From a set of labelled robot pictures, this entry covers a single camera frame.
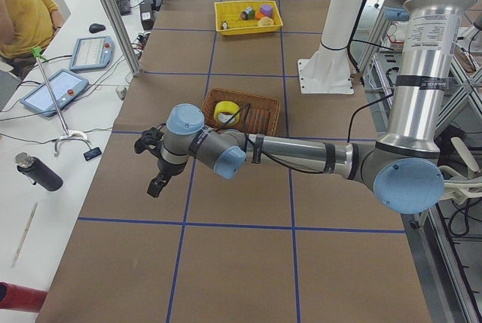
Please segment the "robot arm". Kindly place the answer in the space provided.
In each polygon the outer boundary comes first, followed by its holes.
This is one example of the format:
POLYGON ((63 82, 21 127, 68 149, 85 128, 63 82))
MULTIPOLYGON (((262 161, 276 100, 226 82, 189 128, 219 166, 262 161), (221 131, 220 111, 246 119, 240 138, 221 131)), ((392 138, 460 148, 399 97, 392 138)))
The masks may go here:
POLYGON ((175 106, 159 127, 142 133, 136 153, 150 152, 159 172, 148 193, 157 197, 189 159, 231 179, 241 165, 263 157, 308 174, 337 174, 370 189, 389 209, 415 214, 443 198, 435 126, 463 12, 477 0, 385 0, 388 17, 408 17, 401 64, 386 132, 372 145, 305 142, 246 134, 206 124, 195 105, 175 106))

